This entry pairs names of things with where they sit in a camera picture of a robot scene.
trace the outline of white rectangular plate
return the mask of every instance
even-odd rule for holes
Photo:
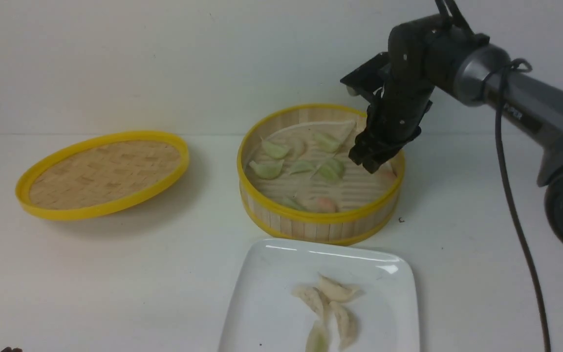
[[[362,294],[346,307],[358,339],[346,352],[419,352],[418,305],[411,268],[393,254],[302,241],[266,239],[249,250],[225,319],[219,352],[302,352],[317,316],[296,285],[316,286],[319,273]],[[331,314],[330,351],[338,350]]]

